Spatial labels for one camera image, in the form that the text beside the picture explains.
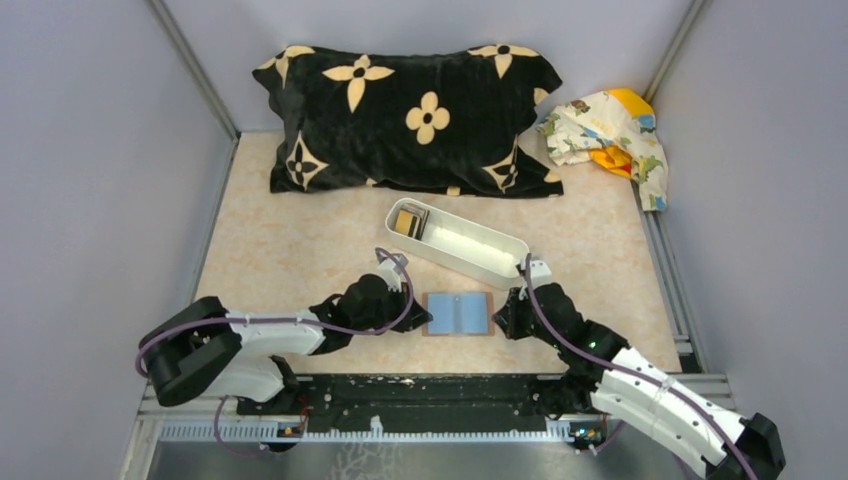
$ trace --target beige flower pattern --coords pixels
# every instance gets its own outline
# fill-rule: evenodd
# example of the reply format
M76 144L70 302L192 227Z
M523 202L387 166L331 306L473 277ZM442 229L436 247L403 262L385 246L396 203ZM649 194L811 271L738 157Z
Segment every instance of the beige flower pattern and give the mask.
M330 80L337 82L348 82L347 84L347 104L350 106L350 113L356 110L362 96L365 95L366 81L380 80L395 73L391 68L379 67L371 65L371 59L368 55L362 55L358 60L353 62L353 66L342 65L324 70L324 76Z
M265 70L266 68L271 68L272 65L275 65L277 67L277 73L279 73L280 78L283 79L283 88L286 88L286 75L289 73L289 61L298 55L306 55L310 53L315 53L315 50L310 47L304 47L303 45L291 45L286 47L286 49L276 57L273 57L260 65L259 69Z
M436 92L427 92L421 97L421 107L412 107L406 114L406 126L417 130L415 139L427 145L436 136L436 130L444 130L450 123L450 112L439 106Z
M515 165L515 151L518 149L518 137L512 142L512 148L509 154L500 162L483 167L483 170L492 176L492 180L500 188L501 192L506 192L506 189L515 185L518 179L518 167Z
M515 45L487 45L473 50L468 50L471 55L479 55L481 57L495 57L495 68L498 71L498 77L503 78L509 66L512 64L512 57L518 55L521 57L538 57L539 54L526 47L517 47Z
M303 141L302 133L297 132L297 142L295 142L292 153L286 158L286 170L288 170L292 181L303 187L305 192L310 180L327 167L326 163L312 155Z

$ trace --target crumpled cloth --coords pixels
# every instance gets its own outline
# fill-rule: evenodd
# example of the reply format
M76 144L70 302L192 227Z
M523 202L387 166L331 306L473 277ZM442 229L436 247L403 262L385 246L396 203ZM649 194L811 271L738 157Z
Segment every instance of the crumpled cloth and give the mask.
M557 165L595 161L639 186L645 211L668 205L668 162L657 141L654 109L636 92L618 88L560 105L539 129Z

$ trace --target orange fabric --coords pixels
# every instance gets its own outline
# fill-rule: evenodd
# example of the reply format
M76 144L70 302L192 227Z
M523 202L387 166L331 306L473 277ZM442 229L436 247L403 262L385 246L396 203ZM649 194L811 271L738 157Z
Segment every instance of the orange fabric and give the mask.
M619 147L610 145L606 148L593 148L589 150L589 157L610 172L630 178L630 162L632 157Z

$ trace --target metal frame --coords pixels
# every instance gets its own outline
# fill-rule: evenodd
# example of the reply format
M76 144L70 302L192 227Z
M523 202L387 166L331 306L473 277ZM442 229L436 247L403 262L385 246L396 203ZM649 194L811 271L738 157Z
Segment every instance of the metal frame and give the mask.
M180 56L184 66L188 70L200 92L203 94L204 99L209 105L213 115L216 117L229 138L233 141L230 149L229 164L231 166L232 157L235 154L235 150L238 145L240 132L237 130L232 117L224 105L224 102L215 91L215 88L204 72L200 62L189 46L185 36L180 31L177 22L170 10L164 4L163 0L144 1L150 7L152 14L162 26L165 34L168 36L171 44L173 45L174 50ZM695 21L699 15L703 13L705 7L708 6L709 3L711 3L711 0L692 0L678 31L663 56L650 85L645 91L644 98L649 103L653 100L657 91L662 86L663 80L665 79L670 66L674 62L681 45L691 31ZM192 288L190 289L190 296L187 298L186 303L191 302L197 291L203 264L209 250L209 243L211 242L212 233L214 231L214 219L217 218L217 214L223 200L224 191L226 190L229 174L230 167L227 168L224 178L220 184L220 193L216 199L216 208L212 225L210 226L209 233L206 238L206 245L198 258L194 271L195 280ZM634 195L638 202L638 192L635 188ZM704 368L704 371L706 371L703 350L700 347L696 329L694 328L694 315L686 299L686 293L680 281L674 252L671 248L668 236L665 233L662 216L653 212L642 212L642 222L678 353L680 355L694 355L697 359L697 363L701 366L701 368ZM727 377L724 374L698 373L675 374L673 376L676 380L682 382L696 393L710 399L717 405L721 405L728 409L735 409L736 406L733 401L733 395L727 382ZM164 408L156 401L152 386L148 385L139 407L132 437L127 448L127 453L119 478L123 480L145 480L150 470L156 444L166 424L168 422L186 420L211 421L219 402L220 399L218 398L201 397L179 407ZM241 418L236 415L235 406L236 402L234 400L228 401L224 405L221 418L225 421L232 421ZM278 421L294 420L294 417L291 416L260 418ZM595 417L591 415L586 416L586 419L592 418Z

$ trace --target yellow cloth trim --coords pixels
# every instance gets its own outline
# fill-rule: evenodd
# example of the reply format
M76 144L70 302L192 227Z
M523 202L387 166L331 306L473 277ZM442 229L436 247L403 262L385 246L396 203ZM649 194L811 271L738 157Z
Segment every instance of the yellow cloth trim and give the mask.
M654 109L648 105L648 102L642 100L642 97L629 88L614 88L612 90L607 90L607 92L617 98L618 101L624 105L624 108L630 112L630 115L633 115L634 117L654 114Z
M633 157L624 150L615 145L610 145L606 148L593 148L589 150L589 157L598 165L606 168L610 172L621 175L625 178L630 178L630 172L622 170L621 167L630 165Z

